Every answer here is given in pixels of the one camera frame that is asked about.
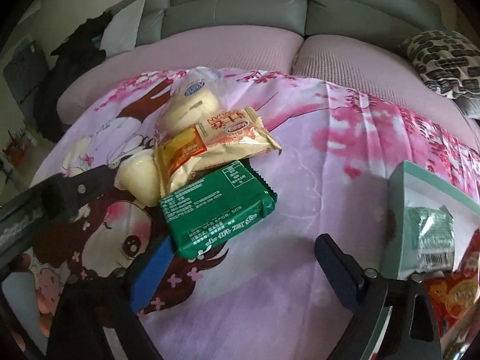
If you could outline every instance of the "blue logo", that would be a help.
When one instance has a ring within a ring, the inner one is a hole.
[[[192,85],[185,91],[185,96],[191,96],[191,95],[193,95],[195,92],[198,92],[199,90],[201,90],[201,88],[203,88],[204,85],[205,85],[205,82],[204,82],[204,81],[200,81],[200,82],[196,82],[195,84],[192,84]]]

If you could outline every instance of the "green packet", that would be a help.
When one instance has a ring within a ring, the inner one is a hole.
[[[407,207],[410,240],[404,248],[404,270],[451,271],[455,259],[454,219],[446,208]]]
[[[160,200],[175,253],[194,259],[265,218],[277,194],[248,161],[234,161]]]

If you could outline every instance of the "screw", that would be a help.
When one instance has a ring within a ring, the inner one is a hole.
[[[112,272],[112,275],[114,275],[116,278],[123,277],[123,275],[125,275],[125,268],[122,268],[122,267],[115,268]]]
[[[422,276],[420,274],[412,274],[412,276],[410,276],[410,279],[412,279],[415,283],[418,283],[420,284],[423,280],[422,280]]]
[[[378,276],[378,272],[373,268],[367,268],[363,271],[363,273],[369,279],[375,279]]]

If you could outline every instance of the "red snack bag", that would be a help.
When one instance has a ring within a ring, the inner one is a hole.
[[[458,269],[447,277],[425,281],[437,317],[440,337],[448,332],[480,297],[480,229],[473,233]]]

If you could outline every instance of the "gray headboard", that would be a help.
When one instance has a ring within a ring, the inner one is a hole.
[[[110,10],[117,13],[133,1]],[[250,24],[302,36],[344,35],[397,52],[406,38],[443,29],[440,8],[430,0],[146,0],[142,21],[154,13],[164,16],[161,26],[152,26],[152,40],[201,27]]]

